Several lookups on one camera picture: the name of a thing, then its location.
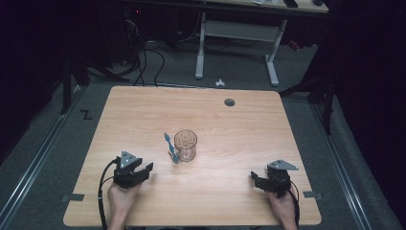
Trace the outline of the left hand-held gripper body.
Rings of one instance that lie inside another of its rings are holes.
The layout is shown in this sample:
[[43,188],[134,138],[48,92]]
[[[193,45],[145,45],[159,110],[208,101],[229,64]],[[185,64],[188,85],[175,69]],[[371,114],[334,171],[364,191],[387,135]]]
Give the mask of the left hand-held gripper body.
[[143,159],[123,151],[114,170],[113,182],[124,189],[142,183],[142,177],[134,170],[143,163]]

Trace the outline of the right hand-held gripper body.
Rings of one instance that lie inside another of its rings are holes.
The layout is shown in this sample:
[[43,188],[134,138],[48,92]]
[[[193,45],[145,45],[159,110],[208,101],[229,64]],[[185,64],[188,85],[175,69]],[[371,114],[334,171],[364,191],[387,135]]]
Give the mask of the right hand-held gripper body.
[[285,192],[291,188],[291,180],[288,171],[297,171],[299,168],[282,159],[278,159],[267,165],[267,175],[270,179],[272,193],[277,197],[284,196]]

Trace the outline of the blue toothbrush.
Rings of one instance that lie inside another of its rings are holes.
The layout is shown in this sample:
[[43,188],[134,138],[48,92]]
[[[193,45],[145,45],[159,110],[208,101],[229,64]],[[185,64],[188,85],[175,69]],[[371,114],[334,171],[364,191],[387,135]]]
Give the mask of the blue toothbrush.
[[167,141],[167,143],[169,144],[169,153],[171,155],[173,163],[178,164],[179,158],[176,154],[173,144],[171,143],[170,137],[166,132],[164,132],[164,137],[165,137],[165,140]]

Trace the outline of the person's left hand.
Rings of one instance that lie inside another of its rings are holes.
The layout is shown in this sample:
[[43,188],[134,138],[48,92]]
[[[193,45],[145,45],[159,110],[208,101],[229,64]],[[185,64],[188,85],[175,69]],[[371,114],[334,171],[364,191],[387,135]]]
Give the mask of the person's left hand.
[[107,195],[112,219],[126,219],[135,203],[140,188],[141,184],[129,189],[124,189],[115,183],[110,186]]

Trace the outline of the person's right hand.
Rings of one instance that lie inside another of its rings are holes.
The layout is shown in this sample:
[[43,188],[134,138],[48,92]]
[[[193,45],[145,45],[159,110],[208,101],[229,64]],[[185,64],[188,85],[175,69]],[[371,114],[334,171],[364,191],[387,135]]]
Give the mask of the person's right hand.
[[266,192],[266,195],[270,201],[273,215],[279,224],[287,222],[296,223],[294,201],[289,192],[286,192],[282,197],[277,197],[276,194],[271,192]]

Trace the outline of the grey tape strip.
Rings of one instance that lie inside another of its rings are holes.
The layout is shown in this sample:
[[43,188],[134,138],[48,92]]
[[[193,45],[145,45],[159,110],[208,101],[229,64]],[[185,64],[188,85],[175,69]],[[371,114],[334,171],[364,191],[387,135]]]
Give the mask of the grey tape strip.
[[303,195],[305,198],[314,198],[316,201],[323,200],[323,195],[321,193],[316,193],[313,191],[305,191],[303,192]]
[[69,195],[64,195],[61,199],[62,202],[68,203],[70,201],[83,201],[84,195],[82,194],[69,194]]

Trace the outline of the clear glass mug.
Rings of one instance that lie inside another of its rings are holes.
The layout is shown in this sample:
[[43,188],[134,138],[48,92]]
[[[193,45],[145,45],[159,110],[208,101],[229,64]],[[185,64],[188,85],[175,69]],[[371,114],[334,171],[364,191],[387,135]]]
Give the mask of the clear glass mug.
[[174,161],[191,162],[196,156],[197,135],[189,130],[179,130],[174,135]]

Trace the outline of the black metal stand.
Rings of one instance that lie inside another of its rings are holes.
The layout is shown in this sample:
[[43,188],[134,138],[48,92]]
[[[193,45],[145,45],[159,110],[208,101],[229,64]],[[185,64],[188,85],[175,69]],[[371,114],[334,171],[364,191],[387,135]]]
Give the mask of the black metal stand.
[[334,96],[335,77],[331,74],[322,75],[307,80],[302,80],[300,83],[289,87],[280,92],[281,97],[286,97],[295,92],[308,92],[307,101],[310,104],[324,105],[322,113],[322,125],[324,131],[330,135],[330,119],[333,112],[333,96]]
[[87,86],[90,83],[90,78],[87,74],[87,68],[90,67],[97,72],[103,74],[108,79],[113,81],[126,82],[127,79],[120,77],[118,74],[107,70],[85,57],[75,54],[70,54],[63,62],[63,78],[62,78],[62,114],[66,114],[72,104],[72,80],[74,78],[79,86]]

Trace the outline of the dark computer tower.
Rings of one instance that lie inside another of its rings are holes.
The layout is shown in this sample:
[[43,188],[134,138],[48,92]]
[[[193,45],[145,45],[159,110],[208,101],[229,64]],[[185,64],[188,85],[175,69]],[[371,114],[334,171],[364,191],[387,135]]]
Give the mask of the dark computer tower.
[[143,45],[140,27],[140,11],[138,8],[123,7],[125,35],[129,46],[129,61],[135,63]]

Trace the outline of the white-legged wooden desk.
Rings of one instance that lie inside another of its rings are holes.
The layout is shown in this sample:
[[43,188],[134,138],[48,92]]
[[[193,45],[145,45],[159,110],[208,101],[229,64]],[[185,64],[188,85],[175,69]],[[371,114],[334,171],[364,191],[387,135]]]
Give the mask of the white-legged wooden desk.
[[[243,7],[245,10],[265,10],[266,12],[298,12],[310,15],[328,13],[324,0],[295,0],[298,8],[288,8],[283,0],[201,0],[204,7],[218,4],[224,7]],[[278,19],[276,24],[237,22],[232,19],[208,19],[206,13],[200,14],[199,50],[197,54],[195,77],[200,80],[204,76],[205,38],[222,37],[251,41],[270,42],[272,47],[264,61],[272,86],[278,86],[279,80],[275,70],[274,58],[280,46],[287,24],[287,17]]]

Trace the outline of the metal floor rail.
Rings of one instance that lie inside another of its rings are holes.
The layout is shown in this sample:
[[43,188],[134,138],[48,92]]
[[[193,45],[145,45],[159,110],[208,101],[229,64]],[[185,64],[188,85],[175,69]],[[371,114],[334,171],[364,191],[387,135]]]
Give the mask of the metal floor rail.
[[15,213],[33,186],[73,107],[86,90],[75,86],[72,102],[62,105],[62,89],[31,122],[6,162],[0,166],[0,230],[9,228]]
[[356,222],[358,230],[372,230],[371,223],[365,213],[364,207],[361,204],[358,193],[355,191],[350,176],[343,164],[339,151],[330,134],[326,132],[323,123],[322,113],[317,105],[311,104],[310,109],[315,117],[319,129],[323,133],[324,139],[327,143],[329,157],[331,159],[332,168],[334,169],[337,179],[340,183],[344,197],[350,207],[351,214]]

